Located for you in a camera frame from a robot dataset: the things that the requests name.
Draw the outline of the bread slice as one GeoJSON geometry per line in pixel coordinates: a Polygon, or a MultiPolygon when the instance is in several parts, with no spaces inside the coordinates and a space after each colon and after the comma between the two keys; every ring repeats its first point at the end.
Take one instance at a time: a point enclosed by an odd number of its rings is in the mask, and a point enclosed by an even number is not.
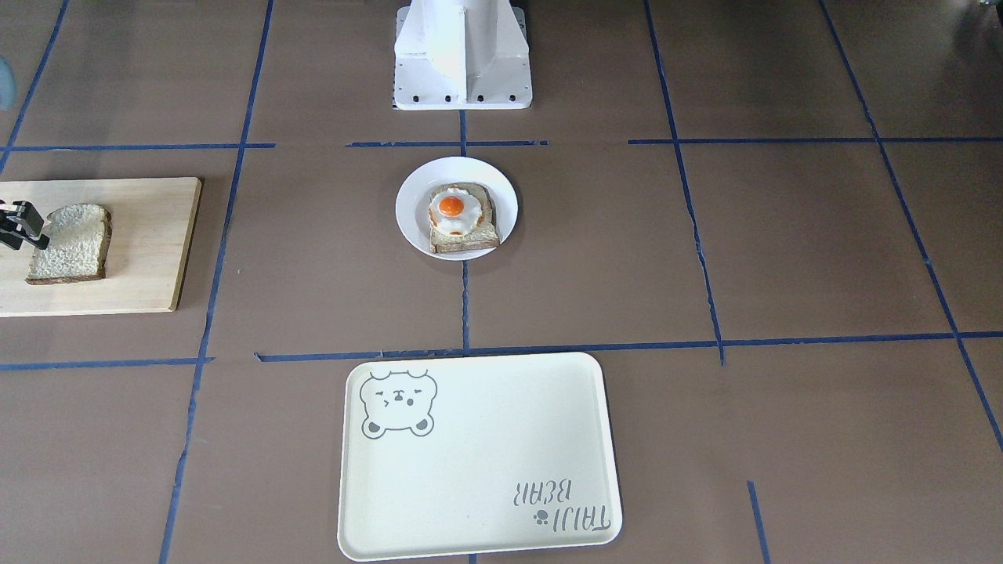
{"type": "Polygon", "coordinates": [[[68,284],[105,278],[112,237],[111,214],[99,204],[72,204],[47,217],[42,234],[50,242],[32,255],[25,281],[30,285],[68,284]]]}

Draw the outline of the white round plate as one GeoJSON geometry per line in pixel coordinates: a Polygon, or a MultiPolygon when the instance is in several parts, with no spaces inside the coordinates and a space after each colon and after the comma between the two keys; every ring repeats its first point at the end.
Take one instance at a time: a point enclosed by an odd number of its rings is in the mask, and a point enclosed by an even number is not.
{"type": "Polygon", "coordinates": [[[473,259],[511,235],[515,187],[496,167],[470,157],[419,165],[396,197],[398,227],[412,246],[444,260],[473,259]]]}

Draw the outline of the wooden cutting board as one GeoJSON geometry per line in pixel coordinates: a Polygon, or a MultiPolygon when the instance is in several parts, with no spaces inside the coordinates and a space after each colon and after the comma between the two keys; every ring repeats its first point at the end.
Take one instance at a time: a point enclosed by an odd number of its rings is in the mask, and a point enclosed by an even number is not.
{"type": "Polygon", "coordinates": [[[171,312],[203,183],[154,179],[4,182],[32,203],[48,246],[2,248],[4,317],[171,312]]]}

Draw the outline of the fried egg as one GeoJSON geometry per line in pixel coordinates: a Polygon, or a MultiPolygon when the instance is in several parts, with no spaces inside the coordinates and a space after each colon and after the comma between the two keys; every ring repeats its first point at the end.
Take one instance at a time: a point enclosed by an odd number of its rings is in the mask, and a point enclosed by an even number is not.
{"type": "Polygon", "coordinates": [[[483,207],[469,190],[445,188],[431,197],[429,221],[433,232],[447,237],[469,235],[481,222],[483,207]]]}

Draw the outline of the bottom toast slice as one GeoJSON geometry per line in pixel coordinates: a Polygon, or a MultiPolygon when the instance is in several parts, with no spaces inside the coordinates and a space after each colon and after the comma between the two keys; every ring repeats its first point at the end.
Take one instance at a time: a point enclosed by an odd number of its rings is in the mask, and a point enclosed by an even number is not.
{"type": "Polygon", "coordinates": [[[494,224],[494,204],[480,183],[445,183],[433,189],[427,206],[430,249],[451,254],[494,249],[501,237],[494,224]]]}

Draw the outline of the cream bear tray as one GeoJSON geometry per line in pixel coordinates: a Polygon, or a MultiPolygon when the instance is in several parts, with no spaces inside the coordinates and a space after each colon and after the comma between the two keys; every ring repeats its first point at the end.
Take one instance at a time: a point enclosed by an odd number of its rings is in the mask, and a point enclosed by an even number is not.
{"type": "Polygon", "coordinates": [[[337,529],[347,558],[604,545],[623,517],[594,357],[365,362],[347,376],[337,529]]]}

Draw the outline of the white pedestal column base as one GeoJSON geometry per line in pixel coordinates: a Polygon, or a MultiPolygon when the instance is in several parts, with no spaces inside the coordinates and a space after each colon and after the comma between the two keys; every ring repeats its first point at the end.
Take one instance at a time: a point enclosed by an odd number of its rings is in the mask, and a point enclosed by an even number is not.
{"type": "Polygon", "coordinates": [[[523,8],[509,1],[412,1],[396,12],[398,110],[522,110],[533,101],[523,8]]]}

